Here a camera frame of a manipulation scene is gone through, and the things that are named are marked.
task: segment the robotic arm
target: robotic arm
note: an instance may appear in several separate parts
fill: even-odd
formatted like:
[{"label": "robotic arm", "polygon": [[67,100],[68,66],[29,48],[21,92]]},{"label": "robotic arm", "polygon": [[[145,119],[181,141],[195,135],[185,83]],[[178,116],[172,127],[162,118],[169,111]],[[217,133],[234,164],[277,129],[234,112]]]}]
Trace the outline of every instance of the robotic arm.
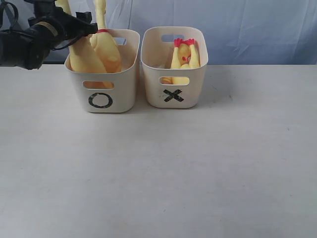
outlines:
[{"label": "robotic arm", "polygon": [[[0,5],[0,28],[4,8],[10,5],[14,10],[14,23],[7,30],[0,31],[0,66],[39,69],[50,51],[65,49],[81,37],[98,31],[92,21],[91,12],[77,12],[76,17],[65,13],[55,5],[56,0],[24,0],[34,6],[35,17],[29,18],[29,28],[14,30],[18,10],[10,2]],[[71,40],[66,46],[56,48],[63,41]]]}]

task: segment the o symbol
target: o symbol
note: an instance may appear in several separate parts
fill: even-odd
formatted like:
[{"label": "o symbol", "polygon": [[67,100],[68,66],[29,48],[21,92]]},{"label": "o symbol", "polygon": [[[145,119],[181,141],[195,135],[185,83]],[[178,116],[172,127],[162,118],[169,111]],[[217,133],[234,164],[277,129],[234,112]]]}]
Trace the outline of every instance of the o symbol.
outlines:
[{"label": "o symbol", "polygon": [[[104,105],[104,106],[99,106],[94,104],[93,100],[96,96],[98,95],[104,95],[108,98],[108,104]],[[113,100],[112,98],[107,94],[107,93],[94,93],[93,95],[91,95],[88,99],[88,102],[91,106],[95,107],[95,108],[109,108],[111,107],[111,105],[113,104]]]}]

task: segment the black x mark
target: black x mark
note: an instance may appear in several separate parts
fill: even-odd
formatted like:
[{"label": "black x mark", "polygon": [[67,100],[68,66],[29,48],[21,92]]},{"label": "black x mark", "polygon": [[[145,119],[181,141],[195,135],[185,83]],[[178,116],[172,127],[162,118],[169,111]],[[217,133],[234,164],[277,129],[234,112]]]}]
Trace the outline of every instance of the black x mark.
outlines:
[{"label": "black x mark", "polygon": [[168,90],[164,90],[164,93],[166,93],[167,95],[169,95],[167,98],[165,98],[164,101],[168,102],[172,99],[176,99],[179,102],[183,102],[184,99],[180,96],[178,96],[178,94],[180,94],[182,91],[180,91],[179,89],[175,90],[173,93],[168,91]]}]

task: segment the white cloth background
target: white cloth background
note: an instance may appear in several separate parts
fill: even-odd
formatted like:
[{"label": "white cloth background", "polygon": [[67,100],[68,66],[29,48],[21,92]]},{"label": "white cloth background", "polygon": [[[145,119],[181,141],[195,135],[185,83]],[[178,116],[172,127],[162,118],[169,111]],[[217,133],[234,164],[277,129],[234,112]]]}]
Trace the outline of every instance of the white cloth background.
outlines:
[{"label": "white cloth background", "polygon": [[[9,0],[27,28],[32,5]],[[73,15],[94,0],[69,0]],[[192,26],[206,38],[209,64],[316,64],[317,0],[107,0],[109,28],[143,36],[154,26]],[[68,50],[48,60],[65,60]]]}]

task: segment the table surface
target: table surface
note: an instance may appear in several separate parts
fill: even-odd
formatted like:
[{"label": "table surface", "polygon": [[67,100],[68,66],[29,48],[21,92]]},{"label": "table surface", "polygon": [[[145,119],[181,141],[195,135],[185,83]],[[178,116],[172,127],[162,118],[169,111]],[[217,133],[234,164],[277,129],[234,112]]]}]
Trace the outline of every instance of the table surface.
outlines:
[{"label": "table surface", "polygon": [[63,65],[1,68],[0,237],[317,236],[317,67],[208,66],[192,109],[81,109]]}]

